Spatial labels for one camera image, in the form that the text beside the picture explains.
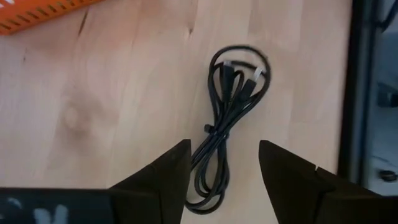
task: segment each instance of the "wooden surface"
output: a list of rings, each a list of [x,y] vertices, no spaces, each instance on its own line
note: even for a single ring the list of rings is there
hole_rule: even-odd
[[[224,204],[182,223],[275,223],[259,140],[335,171],[350,7],[107,0],[0,37],[0,185],[109,187],[183,138],[196,148],[212,122],[211,56],[251,44],[271,61],[271,88],[231,132]]]

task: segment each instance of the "wood grain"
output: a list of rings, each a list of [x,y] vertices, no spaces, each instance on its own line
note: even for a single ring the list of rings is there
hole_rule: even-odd
[[[208,216],[186,211],[182,223],[276,223],[258,142],[335,171],[350,8],[349,0],[107,0],[0,37],[0,185],[109,187],[182,138],[196,148],[213,119],[211,56],[251,44],[269,56],[270,90],[231,132],[223,206]]]

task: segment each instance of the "orange tray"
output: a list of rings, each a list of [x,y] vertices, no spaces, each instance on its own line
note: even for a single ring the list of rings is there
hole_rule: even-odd
[[[0,35],[26,29],[101,0],[0,0]]]

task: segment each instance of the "wooden table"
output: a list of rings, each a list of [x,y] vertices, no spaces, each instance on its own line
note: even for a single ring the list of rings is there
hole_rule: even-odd
[[[210,58],[251,44],[271,88],[231,132],[224,204],[182,223],[276,223],[259,140],[336,170],[350,13],[349,0],[107,0],[0,37],[0,185],[110,187],[183,138],[195,149],[213,121]]]

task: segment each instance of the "black cable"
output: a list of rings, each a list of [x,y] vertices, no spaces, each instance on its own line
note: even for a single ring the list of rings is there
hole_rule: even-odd
[[[257,55],[263,64],[258,68],[251,63],[232,60],[216,63],[220,55],[231,50],[244,50]],[[247,79],[244,72],[235,68],[246,68],[253,72],[254,80]],[[221,96],[217,93],[214,74],[220,71]],[[264,85],[255,94],[258,76],[262,76]],[[235,79],[238,79],[233,90]],[[214,212],[223,202],[225,190],[229,183],[229,167],[226,153],[226,140],[231,128],[250,110],[252,110],[266,94],[271,82],[271,67],[267,57],[259,50],[247,45],[233,45],[219,50],[211,59],[208,76],[208,90],[214,114],[214,126],[206,124],[205,131],[209,134],[192,155],[192,170],[196,169],[195,190],[203,198],[198,203],[185,202],[185,206],[193,213],[204,215]],[[206,183],[206,172],[210,157],[217,150],[218,165],[213,185]],[[209,202],[217,197],[209,207]]]
[[[392,3],[391,9],[388,12],[386,19],[379,23],[382,32],[386,31],[386,29],[391,25],[397,13],[398,13],[398,0],[395,0],[394,3]]]

